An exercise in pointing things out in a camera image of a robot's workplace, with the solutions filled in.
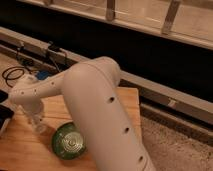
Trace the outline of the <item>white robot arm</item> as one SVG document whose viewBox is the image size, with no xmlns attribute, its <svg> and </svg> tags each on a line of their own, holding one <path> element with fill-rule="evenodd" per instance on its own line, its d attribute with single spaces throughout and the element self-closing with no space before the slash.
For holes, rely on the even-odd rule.
<svg viewBox="0 0 213 171">
<path fill-rule="evenodd" d="M 85 60 L 39 81 L 26 74 L 9 92 L 35 126 L 42 100 L 61 95 L 98 171 L 156 171 L 116 92 L 118 63 L 109 57 Z"/>
</svg>

